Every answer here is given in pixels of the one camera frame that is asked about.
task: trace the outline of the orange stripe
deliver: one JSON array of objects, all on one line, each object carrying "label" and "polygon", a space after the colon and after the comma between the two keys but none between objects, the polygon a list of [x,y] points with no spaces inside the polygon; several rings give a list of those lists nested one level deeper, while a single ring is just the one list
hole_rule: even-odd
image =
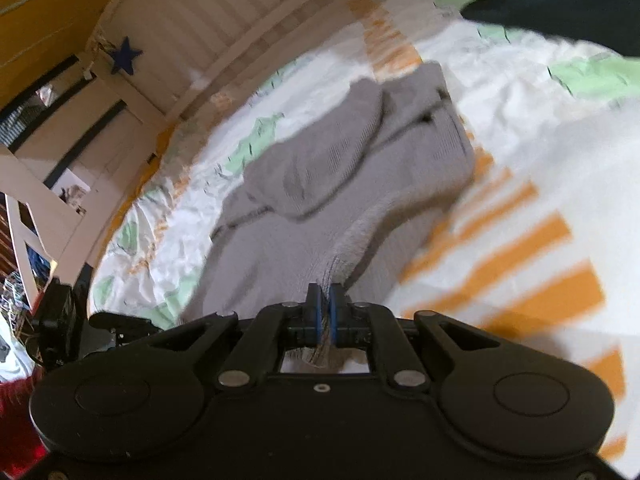
[{"label": "orange stripe", "polygon": [[598,455],[601,459],[607,462],[620,458],[626,451],[626,435],[617,438],[616,440],[605,444],[600,449]]},{"label": "orange stripe", "polygon": [[430,241],[431,240],[437,241],[438,238],[447,236],[450,228],[451,228],[451,222],[449,221],[448,218],[438,222],[436,224],[436,227],[434,227],[433,231],[431,232]]},{"label": "orange stripe", "polygon": [[368,56],[373,56],[376,50],[384,46],[385,41],[392,41],[400,36],[400,32],[384,20],[374,20],[372,23],[367,22],[367,26],[370,28],[364,32],[364,41]]},{"label": "orange stripe", "polygon": [[604,381],[616,400],[625,396],[625,369],[619,348],[587,365],[587,368]]},{"label": "orange stripe", "polygon": [[536,187],[527,182],[514,196],[510,197],[506,202],[496,206],[491,211],[484,213],[479,218],[469,222],[469,224],[460,233],[460,236],[451,235],[450,237],[440,238],[440,243],[434,244],[432,248],[421,258],[414,260],[404,270],[401,276],[401,281],[414,277],[420,272],[431,269],[447,254],[450,250],[456,246],[471,240],[477,234],[485,230],[489,225],[494,222],[498,222],[506,216],[510,215],[517,208],[523,204],[530,202],[538,196],[538,190]]},{"label": "orange stripe", "polygon": [[476,168],[474,170],[474,180],[484,177],[494,165],[494,158],[491,153],[486,152],[481,147],[474,150],[476,152]]},{"label": "orange stripe", "polygon": [[391,51],[382,60],[373,64],[373,71],[377,79],[381,79],[387,73],[395,75],[409,69],[415,69],[422,64],[422,58],[418,51],[411,45],[400,45]]},{"label": "orange stripe", "polygon": [[482,205],[485,199],[490,197],[495,191],[499,190],[505,183],[507,183],[513,173],[509,168],[502,168],[500,174],[492,181],[482,186],[482,189],[473,195],[469,200],[460,205],[455,210],[455,215],[460,217],[466,216],[471,213],[478,206]]},{"label": "orange stripe", "polygon": [[379,8],[373,0],[351,0],[348,6],[358,20],[366,18],[374,10]]},{"label": "orange stripe", "polygon": [[371,43],[375,43],[377,39],[384,36],[387,31],[394,30],[393,27],[384,20],[385,17],[386,12],[378,8],[369,16],[361,19],[362,24],[365,26],[364,41],[366,48],[372,48],[373,45]]},{"label": "orange stripe", "polygon": [[603,302],[600,283],[591,264],[586,263],[513,303],[482,329],[508,339],[522,339],[583,316]]},{"label": "orange stripe", "polygon": [[382,26],[374,28],[370,36],[365,33],[365,41],[367,42],[367,55],[371,57],[382,56],[385,50],[389,49],[389,45],[398,44],[398,39],[402,40],[404,36],[399,30],[395,30],[391,25],[385,23]]},{"label": "orange stripe", "polygon": [[492,254],[487,260],[475,266],[474,271],[457,291],[447,294],[433,303],[422,304],[414,308],[412,312],[405,313],[405,317],[413,318],[414,312],[417,310],[436,310],[438,312],[455,310],[511,274],[528,260],[545,252],[552,245],[568,240],[570,236],[571,231],[562,217],[559,214],[554,214],[537,225],[526,236]]}]

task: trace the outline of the gray towel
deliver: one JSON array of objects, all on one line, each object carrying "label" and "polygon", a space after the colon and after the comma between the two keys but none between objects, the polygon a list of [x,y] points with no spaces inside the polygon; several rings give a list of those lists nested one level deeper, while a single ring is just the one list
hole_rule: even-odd
[{"label": "gray towel", "polygon": [[246,167],[183,320],[251,318],[303,301],[309,282],[382,302],[473,168],[439,65],[353,83],[334,110]]}]

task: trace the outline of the yellow wall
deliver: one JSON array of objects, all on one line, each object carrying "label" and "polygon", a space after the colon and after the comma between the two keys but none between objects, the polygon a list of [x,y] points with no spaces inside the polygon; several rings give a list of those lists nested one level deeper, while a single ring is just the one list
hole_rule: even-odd
[{"label": "yellow wall", "polygon": [[108,1],[0,0],[0,108],[83,50]]}]

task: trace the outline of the blue star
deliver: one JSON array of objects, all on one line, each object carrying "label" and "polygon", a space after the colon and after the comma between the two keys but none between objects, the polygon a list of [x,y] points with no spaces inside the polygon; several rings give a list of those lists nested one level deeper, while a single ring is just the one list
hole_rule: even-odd
[{"label": "blue star", "polygon": [[113,59],[112,74],[123,69],[127,74],[133,75],[133,60],[142,54],[142,51],[131,48],[129,37],[125,36],[122,40],[122,46],[117,50],[111,50],[108,54]]}]

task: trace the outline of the circular cover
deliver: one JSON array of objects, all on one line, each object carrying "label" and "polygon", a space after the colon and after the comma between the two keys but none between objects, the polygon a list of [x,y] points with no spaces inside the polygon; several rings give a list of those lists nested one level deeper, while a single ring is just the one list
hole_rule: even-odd
[{"label": "circular cover", "polygon": [[[484,447],[523,458],[561,458],[597,450],[613,399],[587,370],[520,348],[465,352],[442,383],[449,421]],[[522,370],[522,363],[527,369]]]},{"label": "circular cover", "polygon": [[196,421],[204,392],[180,352],[123,350],[60,368],[36,388],[31,418],[49,450],[93,462],[146,456]]}]

